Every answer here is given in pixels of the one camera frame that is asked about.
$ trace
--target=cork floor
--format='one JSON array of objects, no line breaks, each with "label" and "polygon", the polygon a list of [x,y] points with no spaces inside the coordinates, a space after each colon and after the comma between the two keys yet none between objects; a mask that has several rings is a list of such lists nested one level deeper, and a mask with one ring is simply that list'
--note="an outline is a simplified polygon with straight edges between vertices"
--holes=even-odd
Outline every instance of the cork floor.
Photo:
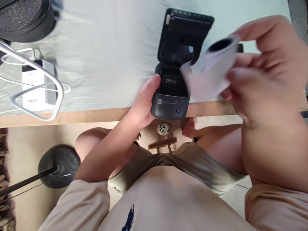
[{"label": "cork floor", "polygon": [[[237,115],[198,117],[197,129],[213,126],[242,123]],[[175,150],[182,143],[190,141],[181,134],[179,122],[172,122],[172,129],[167,136],[160,136],[157,133],[158,120],[141,131],[140,145],[148,148],[148,145],[154,144],[163,139],[176,137],[177,142],[171,145]],[[8,156],[8,169],[10,175],[10,184],[18,183],[37,174],[38,164],[43,154],[51,147],[58,144],[75,145],[75,140],[80,133],[93,127],[104,127],[112,129],[117,122],[91,123],[91,124],[67,124],[37,127],[10,128],[8,134],[8,147],[10,155]],[[160,148],[160,152],[168,153],[167,147]],[[11,194],[17,195],[33,186],[41,183],[37,180]],[[251,181],[247,177],[243,179],[240,185],[250,188]],[[16,228],[22,231],[38,230],[49,212],[56,205],[57,200],[65,191],[63,189],[50,189],[45,185],[36,187],[22,195],[14,198]],[[244,196],[247,189],[235,186],[223,198],[233,209],[241,216],[244,216]],[[112,206],[119,200],[119,196],[114,190],[110,190]]]}]

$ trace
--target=beige shorts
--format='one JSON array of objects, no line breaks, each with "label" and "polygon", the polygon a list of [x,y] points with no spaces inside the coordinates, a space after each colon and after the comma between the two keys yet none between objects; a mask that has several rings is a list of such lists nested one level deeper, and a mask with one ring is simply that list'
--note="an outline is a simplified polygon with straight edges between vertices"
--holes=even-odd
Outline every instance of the beige shorts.
[{"label": "beige shorts", "polygon": [[132,184],[150,168],[174,166],[207,185],[216,195],[223,196],[245,175],[220,163],[197,144],[197,139],[182,144],[171,154],[152,154],[140,147],[117,175],[108,180],[119,194],[124,194]]}]

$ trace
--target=black label printer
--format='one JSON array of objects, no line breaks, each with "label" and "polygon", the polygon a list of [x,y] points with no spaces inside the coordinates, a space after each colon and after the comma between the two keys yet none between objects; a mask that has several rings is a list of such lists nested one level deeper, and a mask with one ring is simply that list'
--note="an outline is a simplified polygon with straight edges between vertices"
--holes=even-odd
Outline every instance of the black label printer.
[{"label": "black label printer", "polygon": [[185,118],[190,94],[180,67],[188,61],[194,64],[198,60],[213,22],[211,16],[167,9],[157,54],[160,63],[155,69],[161,76],[160,86],[152,99],[151,114],[155,118]]}]

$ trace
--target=printer lid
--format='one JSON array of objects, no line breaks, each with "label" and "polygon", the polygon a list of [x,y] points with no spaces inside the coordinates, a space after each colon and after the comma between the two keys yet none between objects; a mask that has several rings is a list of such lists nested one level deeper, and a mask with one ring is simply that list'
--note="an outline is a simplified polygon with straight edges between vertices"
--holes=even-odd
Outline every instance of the printer lid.
[{"label": "printer lid", "polygon": [[170,66],[194,64],[201,52],[214,18],[178,9],[167,9],[157,58]]}]

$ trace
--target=hand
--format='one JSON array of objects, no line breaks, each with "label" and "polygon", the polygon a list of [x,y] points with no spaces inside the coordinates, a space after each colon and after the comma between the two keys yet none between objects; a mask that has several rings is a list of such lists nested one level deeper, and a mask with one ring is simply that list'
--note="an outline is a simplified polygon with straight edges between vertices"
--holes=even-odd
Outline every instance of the hand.
[{"label": "hand", "polygon": [[138,91],[135,101],[127,113],[130,120],[140,129],[148,126],[154,119],[151,114],[152,98],[160,85],[160,75],[149,78]]},{"label": "hand", "polygon": [[308,77],[308,48],[283,16],[249,22],[233,34],[256,40],[261,54],[237,54],[221,95],[249,125],[283,125],[299,116]]}]

